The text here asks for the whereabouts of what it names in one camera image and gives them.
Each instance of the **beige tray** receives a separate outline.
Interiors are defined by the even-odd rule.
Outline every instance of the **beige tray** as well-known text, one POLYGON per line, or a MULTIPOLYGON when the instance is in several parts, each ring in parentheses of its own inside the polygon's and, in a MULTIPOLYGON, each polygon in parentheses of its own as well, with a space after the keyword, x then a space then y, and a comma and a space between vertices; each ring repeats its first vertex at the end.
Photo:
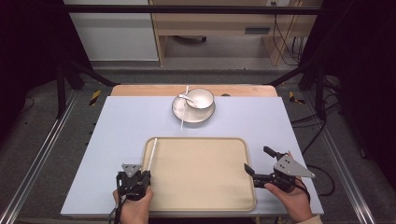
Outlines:
MULTIPOLYGON (((146 143, 149 167, 154 138, 146 143)), ((159 137, 151 162, 150 211, 249 211, 256 205, 240 138, 159 137)))

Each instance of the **white stick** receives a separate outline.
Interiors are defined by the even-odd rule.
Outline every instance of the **white stick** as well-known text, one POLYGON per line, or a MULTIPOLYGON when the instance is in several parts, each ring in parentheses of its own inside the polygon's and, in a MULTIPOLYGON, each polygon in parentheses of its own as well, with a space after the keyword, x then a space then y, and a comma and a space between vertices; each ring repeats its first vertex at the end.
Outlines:
POLYGON ((152 146, 151 157, 149 158, 149 163, 148 163, 148 171, 149 171, 149 168, 151 167, 151 161, 152 161, 152 156, 154 155, 155 146, 157 146, 157 138, 155 138, 154 146, 152 146))
MULTIPOLYGON (((186 88, 186 94, 189 93, 189 86, 186 88)), ((180 124, 180 130, 183 130, 183 122, 184 122, 184 113, 186 112, 186 100, 184 100, 184 107, 183 107, 183 116, 181 117, 181 124, 180 124)))

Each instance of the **white plate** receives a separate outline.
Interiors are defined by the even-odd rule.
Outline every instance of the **white plate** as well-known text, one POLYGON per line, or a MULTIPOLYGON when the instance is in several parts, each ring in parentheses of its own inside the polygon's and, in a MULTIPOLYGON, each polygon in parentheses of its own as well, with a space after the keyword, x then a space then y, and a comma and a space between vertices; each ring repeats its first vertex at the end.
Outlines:
POLYGON ((206 108, 206 109, 194 109, 186 103, 185 99, 179 98, 178 96, 175 98, 174 102, 172 103, 172 110, 175 116, 180 119, 184 120, 184 122, 188 123, 199 123, 206 119, 209 119, 213 113, 215 112, 216 105, 213 102, 213 105, 206 108), (186 111, 184 112, 183 118, 183 110, 184 106, 186 106, 186 111))

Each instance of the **sleeve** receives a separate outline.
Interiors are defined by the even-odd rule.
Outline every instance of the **sleeve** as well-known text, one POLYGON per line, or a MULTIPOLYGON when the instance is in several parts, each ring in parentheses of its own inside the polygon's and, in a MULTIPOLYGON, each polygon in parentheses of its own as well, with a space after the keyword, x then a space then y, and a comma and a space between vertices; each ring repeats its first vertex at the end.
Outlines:
POLYGON ((321 221, 321 219, 320 219, 320 216, 317 215, 317 216, 315 216, 315 217, 309 218, 309 219, 306 220, 306 221, 299 222, 299 223, 296 223, 296 224, 322 224, 322 221, 321 221))

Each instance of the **hand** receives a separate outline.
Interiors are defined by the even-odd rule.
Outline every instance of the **hand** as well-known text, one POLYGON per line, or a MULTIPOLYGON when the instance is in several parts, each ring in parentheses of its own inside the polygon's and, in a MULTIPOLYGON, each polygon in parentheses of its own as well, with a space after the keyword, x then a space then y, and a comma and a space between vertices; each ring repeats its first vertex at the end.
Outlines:
MULTIPOLYGON (((297 178, 295 184, 305 188, 301 182, 301 178, 297 178)), ((294 222, 306 221, 314 216, 309 205, 308 197, 301 189, 294 188, 292 192, 287 193, 271 183, 267 183, 264 186, 283 203, 294 222)))
MULTIPOLYGON (((122 206, 120 222, 122 224, 147 224, 149 223, 149 203, 154 196, 151 187, 148 186, 146 196, 139 201, 126 200, 122 206)), ((118 203, 119 196, 116 190, 113 197, 118 203)))

